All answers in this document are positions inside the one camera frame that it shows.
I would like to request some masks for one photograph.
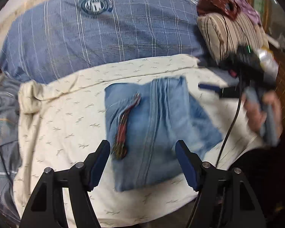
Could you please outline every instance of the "plaid fabric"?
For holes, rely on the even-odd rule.
[[[21,166],[18,147],[19,87],[20,82],[0,75],[0,147],[5,166],[12,179]],[[14,224],[19,224],[20,218],[12,196],[12,186],[9,184],[0,157],[0,210]]]
[[[209,54],[197,27],[198,0],[108,0],[112,11],[82,1],[48,0],[18,17],[0,53],[2,70],[22,82],[49,83],[105,63]]]

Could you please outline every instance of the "striped pillow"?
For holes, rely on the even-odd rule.
[[[248,44],[253,50],[269,47],[263,27],[253,25],[244,13],[238,14],[234,21],[219,13],[199,16],[198,28],[216,62],[236,52],[238,45]]]

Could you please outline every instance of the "denim cloth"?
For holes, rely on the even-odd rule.
[[[5,76],[0,82],[0,147],[11,179],[14,179],[18,167],[21,166],[18,146],[18,91],[20,84],[20,82]],[[13,201],[12,186],[9,184],[1,157],[0,210],[14,224],[20,223],[20,218]]]
[[[93,66],[137,58],[209,57],[197,26],[198,0],[112,0],[90,15],[82,0],[48,0],[12,24],[0,68],[25,82],[49,83]]]
[[[141,95],[129,114],[124,159],[112,160],[117,191],[160,183],[182,172],[175,143],[182,139],[203,158],[222,140],[206,112],[188,92],[184,77],[159,78],[144,85],[121,83],[105,89],[106,136],[111,148],[121,113]]]

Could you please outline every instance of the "silver bolt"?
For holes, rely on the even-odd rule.
[[[47,167],[44,169],[44,173],[49,174],[51,172],[52,168],[51,167]]]
[[[84,166],[84,163],[83,162],[78,162],[75,164],[76,168],[80,169]]]
[[[203,162],[201,165],[205,168],[209,168],[211,166],[211,164],[207,161]]]
[[[233,170],[237,174],[240,174],[242,172],[242,170],[240,168],[238,168],[238,167],[235,167]]]

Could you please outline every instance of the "circular emblem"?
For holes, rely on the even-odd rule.
[[[88,14],[98,15],[105,11],[111,12],[113,2],[112,0],[82,0],[80,8]]]

